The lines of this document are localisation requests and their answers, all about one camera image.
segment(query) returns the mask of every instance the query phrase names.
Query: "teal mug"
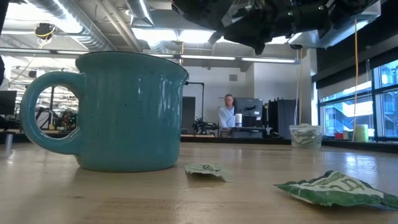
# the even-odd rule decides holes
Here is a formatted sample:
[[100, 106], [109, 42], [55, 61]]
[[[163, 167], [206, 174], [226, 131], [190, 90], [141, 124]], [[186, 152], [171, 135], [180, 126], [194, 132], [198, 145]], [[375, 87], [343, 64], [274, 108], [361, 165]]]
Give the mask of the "teal mug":
[[[145, 54], [94, 52], [76, 59], [80, 73], [50, 72], [21, 102], [26, 136], [52, 152], [75, 155], [80, 167], [138, 172], [174, 165], [180, 152], [182, 90], [187, 71]], [[79, 99], [77, 127], [67, 137], [44, 134], [35, 120], [40, 93], [64, 86]]]

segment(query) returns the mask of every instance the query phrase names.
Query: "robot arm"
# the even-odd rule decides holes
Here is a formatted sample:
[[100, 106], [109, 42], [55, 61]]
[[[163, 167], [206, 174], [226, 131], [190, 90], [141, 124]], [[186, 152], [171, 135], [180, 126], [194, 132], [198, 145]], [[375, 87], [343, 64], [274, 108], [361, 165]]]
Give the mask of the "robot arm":
[[290, 38], [317, 30], [321, 39], [329, 30], [362, 13], [377, 0], [171, 0], [175, 11], [202, 27], [215, 30], [209, 42], [226, 40], [262, 54], [274, 37]]

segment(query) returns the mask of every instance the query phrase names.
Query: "ceiling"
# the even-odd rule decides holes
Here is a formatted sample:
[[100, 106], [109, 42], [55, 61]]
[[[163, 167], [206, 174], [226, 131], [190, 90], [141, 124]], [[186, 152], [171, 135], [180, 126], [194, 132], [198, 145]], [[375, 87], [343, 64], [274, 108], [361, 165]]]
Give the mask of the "ceiling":
[[[127, 11], [125, 0], [109, 0], [118, 14], [124, 20], [124, 23], [133, 28], [135, 36], [139, 39], [139, 45], [144, 52], [151, 52], [146, 37], [140, 35], [148, 30], [172, 30], [178, 38], [181, 38], [185, 30], [193, 30], [203, 32], [205, 35], [211, 35], [209, 30], [206, 30], [196, 24], [186, 21], [175, 11], [171, 10], [171, 3], [165, 0], [148, 0], [150, 5], [150, 16], [155, 24], [155, 27], [149, 27], [145, 22], [135, 20], [133, 24], [130, 23], [130, 18]], [[127, 44], [122, 35], [115, 28], [103, 10], [97, 6], [96, 0], [75, 0], [78, 7], [91, 19], [94, 25], [102, 32], [102, 34], [115, 46], [116, 50], [132, 52], [133, 48]], [[0, 47], [11, 48], [28, 48], [37, 49], [41, 41], [34, 34], [34, 29], [41, 22], [47, 22], [58, 26], [58, 20], [53, 15], [46, 13], [32, 4], [13, 4], [11, 3], [7, 12], [6, 21], [3, 32], [0, 37]], [[66, 34], [66, 30], [57, 28], [55, 35], [50, 39], [50, 42], [43, 46], [43, 49], [56, 50], [77, 50], [87, 51], [86, 47], [77, 42], [73, 37]], [[240, 56], [253, 57], [254, 51], [250, 47], [232, 42], [226, 42], [221, 39], [215, 45], [210, 45], [205, 41], [197, 40], [200, 35], [193, 35], [185, 37], [183, 45], [183, 53], [188, 55], [214, 55], [214, 56]], [[181, 53], [182, 45], [176, 44], [174, 41], [163, 41], [168, 52]], [[260, 57], [274, 57], [274, 58], [295, 58], [296, 51], [292, 50], [287, 44], [269, 44], [264, 53]], [[67, 70], [77, 72], [75, 67], [75, 60], [69, 58], [57, 57], [25, 57], [24, 56], [5, 56], [7, 66], [11, 69], [8, 74], [8, 79], [12, 80], [13, 85], [11, 89], [17, 90], [19, 94], [23, 94], [25, 85], [29, 84], [33, 78], [28, 76], [30, 70], [41, 69], [46, 72], [52, 70]], [[219, 61], [219, 60], [183, 60], [183, 66], [198, 66], [198, 67], [235, 67], [241, 68], [243, 71], [247, 69], [250, 62], [235, 62], [235, 61]], [[57, 87], [56, 97], [64, 100], [66, 97], [72, 95], [67, 89]]]

